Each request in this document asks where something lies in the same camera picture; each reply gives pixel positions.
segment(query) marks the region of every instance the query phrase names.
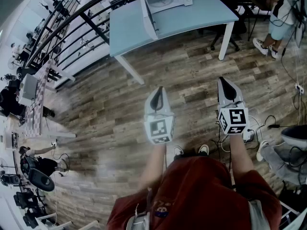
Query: wooden floor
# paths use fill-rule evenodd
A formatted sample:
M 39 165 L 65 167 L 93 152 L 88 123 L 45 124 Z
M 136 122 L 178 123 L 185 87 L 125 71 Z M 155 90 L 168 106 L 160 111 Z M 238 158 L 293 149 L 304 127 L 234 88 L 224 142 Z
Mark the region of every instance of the wooden floor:
M 258 22 L 253 35 L 263 39 L 267 31 L 268 22 Z M 56 192 L 46 193 L 48 210 L 52 213 L 56 210 L 57 196 L 59 223 L 71 220 L 74 225 L 69 229 L 75 229 L 97 219 L 101 229 L 105 229 L 115 200 L 136 191 L 138 177 L 152 150 L 143 128 L 144 102 L 160 85 L 166 88 L 176 115 L 174 141 L 167 144 L 168 164 L 173 160 L 174 145 L 194 148 L 208 144 L 211 152 L 216 150 L 210 140 L 218 138 L 215 110 L 219 76 L 241 88 L 249 114 L 261 124 L 268 115 L 274 115 L 283 126 L 297 124 L 298 111 L 292 104 L 294 82 L 280 60 L 263 56 L 244 34 L 234 36 L 241 50 L 235 52 L 229 45 L 225 59 L 219 61 L 222 38 L 215 51 L 211 51 L 209 45 L 214 36 L 212 32 L 200 36 L 191 31 L 126 55 L 144 77 L 144 86 L 137 84 L 110 58 L 78 75 L 76 82 L 66 83 L 58 93 L 46 95 L 45 106 L 55 110 L 54 120 L 58 123 L 48 121 L 49 126 L 77 134 L 75 139 L 59 140 L 55 157 L 67 153 L 71 168 L 67 177 L 56 174 Z M 283 63 L 296 79 L 293 45 L 290 42 Z M 301 66 L 306 63 L 303 55 L 306 48 L 304 41 L 300 48 L 301 63 L 297 58 L 300 83 L 303 82 Z M 253 119 L 250 121 L 255 130 L 258 125 Z M 281 142 L 281 129 L 263 128 L 262 132 L 270 143 Z M 223 143 L 227 150 L 228 141 Z M 27 140 L 23 145 L 40 149 L 49 144 Z M 282 181 L 270 172 L 266 162 L 257 162 L 256 151 L 248 150 L 256 169 L 275 192 L 280 192 Z M 220 153 L 221 161 L 228 166 L 229 153 L 222 150 Z M 219 159 L 218 152 L 210 157 Z

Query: black railing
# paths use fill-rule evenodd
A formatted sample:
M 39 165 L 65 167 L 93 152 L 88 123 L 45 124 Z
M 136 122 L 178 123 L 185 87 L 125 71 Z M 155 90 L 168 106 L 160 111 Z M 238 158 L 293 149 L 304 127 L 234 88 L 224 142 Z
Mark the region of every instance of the black railing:
M 75 4 L 80 3 L 81 0 L 62 0 L 55 8 L 55 10 L 52 12 L 52 14 L 48 17 L 46 20 L 44 27 L 38 36 L 36 43 L 33 46 L 33 50 L 31 52 L 30 58 L 25 64 L 26 68 L 40 68 L 48 59 L 52 58 L 55 59 L 55 62 L 57 65 L 62 65 L 65 63 L 65 66 L 61 66 L 61 69 L 65 69 L 74 62 L 76 62 L 78 59 L 83 57 L 84 55 L 88 54 L 89 52 L 93 51 L 97 47 L 101 46 L 104 43 L 109 44 L 109 21 L 110 18 L 106 16 L 104 20 L 100 17 L 100 15 L 109 9 L 116 9 L 126 3 L 129 3 L 134 0 L 113 0 L 110 4 L 110 6 L 98 11 L 95 14 L 92 14 L 90 9 L 97 5 L 99 2 L 103 0 L 91 0 L 87 4 L 85 4 L 83 7 L 75 11 L 74 13 L 71 13 L 73 9 L 76 8 Z M 51 24 L 51 28 L 48 27 L 48 24 L 50 23 L 51 19 L 56 14 L 56 17 L 54 21 Z M 93 22 L 93 19 L 99 16 L 99 23 L 95 24 Z M 84 22 L 80 23 L 78 26 L 76 26 L 74 29 L 72 29 L 70 32 L 68 32 L 69 25 L 72 21 L 74 21 L 76 18 L 81 17 Z M 82 35 L 78 36 L 77 38 L 72 39 L 72 42 L 68 43 L 68 38 L 72 36 L 78 29 L 80 29 L 84 25 L 89 25 L 90 29 L 86 30 L 86 32 L 82 33 Z M 84 41 L 84 37 L 88 35 L 90 32 L 95 31 L 95 36 L 93 36 L 91 39 Z M 89 46 L 90 43 L 92 44 L 96 39 L 101 38 L 101 40 L 98 40 L 96 45 Z M 66 56 L 63 56 L 62 54 L 64 52 L 67 52 L 67 50 L 71 47 L 75 47 L 72 52 L 68 52 Z M 78 56 L 75 54 L 78 53 L 82 48 L 88 48 L 85 50 L 85 52 L 79 52 Z M 60 78 L 60 76 L 56 72 L 51 72 L 52 75 L 51 79 L 54 79 L 55 77 Z

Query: metal railing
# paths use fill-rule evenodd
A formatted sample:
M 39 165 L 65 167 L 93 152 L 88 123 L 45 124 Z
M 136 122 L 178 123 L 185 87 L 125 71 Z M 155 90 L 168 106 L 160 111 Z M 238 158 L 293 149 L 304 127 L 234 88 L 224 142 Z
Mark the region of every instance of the metal railing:
M 81 0 L 60 1 L 46 20 L 33 46 L 29 60 L 24 67 L 39 69 L 47 60 L 52 58 L 57 63 L 57 66 L 61 65 L 61 69 L 64 70 L 102 44 L 109 44 L 108 34 L 110 18 L 107 11 L 110 9 L 114 10 L 134 0 L 112 0 L 109 2 L 109 6 L 102 6 L 104 8 L 95 14 L 92 13 L 91 8 L 104 0 L 91 0 L 74 13 L 71 13 L 73 9 L 77 7 L 75 4 L 80 4 L 80 1 Z M 97 17 L 99 20 L 98 23 L 95 23 L 97 19 L 95 21 L 93 21 L 93 19 Z M 84 22 L 78 20 L 76 23 L 77 26 L 69 31 L 71 22 L 75 21 L 77 18 L 82 18 Z M 76 37 L 76 32 L 79 31 L 79 29 L 86 29 L 86 31 Z M 95 36 L 92 36 L 88 40 L 84 40 L 84 37 L 89 36 L 92 31 L 95 32 Z M 60 75 L 51 71 L 49 77 L 53 80 L 57 80 L 57 78 L 60 78 Z

